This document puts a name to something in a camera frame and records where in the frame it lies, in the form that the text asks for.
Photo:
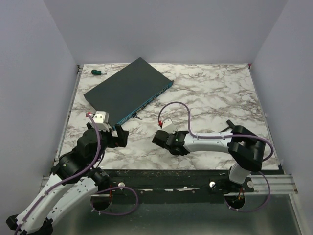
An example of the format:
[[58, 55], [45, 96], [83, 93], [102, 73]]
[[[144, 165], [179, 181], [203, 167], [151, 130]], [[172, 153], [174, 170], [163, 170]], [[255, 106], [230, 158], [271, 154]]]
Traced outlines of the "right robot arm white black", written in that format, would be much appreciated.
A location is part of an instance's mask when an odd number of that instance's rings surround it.
[[175, 156], [200, 151], [230, 154], [235, 164], [225, 179], [225, 187], [231, 192], [240, 189], [250, 173], [262, 169], [265, 151], [265, 142], [242, 126], [235, 126], [231, 131], [197, 135], [173, 127], [164, 128], [156, 132], [152, 143]]

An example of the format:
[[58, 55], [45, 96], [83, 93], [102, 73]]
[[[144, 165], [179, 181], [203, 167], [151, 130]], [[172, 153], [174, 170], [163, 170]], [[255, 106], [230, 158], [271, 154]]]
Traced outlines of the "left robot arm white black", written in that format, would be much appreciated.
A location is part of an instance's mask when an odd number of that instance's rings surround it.
[[17, 235], [49, 235], [63, 213], [93, 193], [104, 193], [112, 184], [109, 175], [95, 164], [107, 148], [126, 147], [129, 132], [116, 125], [117, 136], [92, 122], [76, 146], [59, 158], [43, 189], [20, 214], [6, 224]]

